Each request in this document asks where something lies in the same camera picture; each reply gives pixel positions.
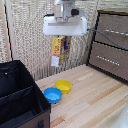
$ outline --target cable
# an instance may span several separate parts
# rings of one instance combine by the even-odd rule
[[[104,35],[102,32],[100,32],[100,31],[98,31],[98,30],[95,30],[95,29],[87,29],[87,31],[88,31],[88,30],[91,30],[91,31],[95,31],[95,32],[100,33],[102,36],[104,36],[105,38],[107,38],[111,43],[113,43],[113,44],[116,45],[117,47],[122,48],[122,49],[128,51],[128,48],[125,48],[125,47],[122,47],[122,46],[116,44],[115,42],[113,42],[112,40],[110,40],[106,35]]]

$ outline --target drawer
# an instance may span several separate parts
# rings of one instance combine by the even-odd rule
[[[128,52],[93,42],[89,63],[128,80]]]
[[[97,30],[104,33],[112,41],[123,47],[128,47],[128,16],[101,14]],[[114,45],[101,34],[96,33],[95,41]]]

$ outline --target yellow bowl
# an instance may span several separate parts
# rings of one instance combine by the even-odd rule
[[[60,89],[62,94],[67,94],[70,92],[70,89],[72,88],[72,84],[66,80],[58,80],[55,82],[55,87]]]

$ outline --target black handle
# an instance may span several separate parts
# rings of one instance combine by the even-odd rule
[[[38,128],[44,128],[44,121],[43,120],[38,123]]]

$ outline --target black box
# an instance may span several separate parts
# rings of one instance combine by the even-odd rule
[[[0,64],[0,128],[50,128],[51,104],[19,61]]]

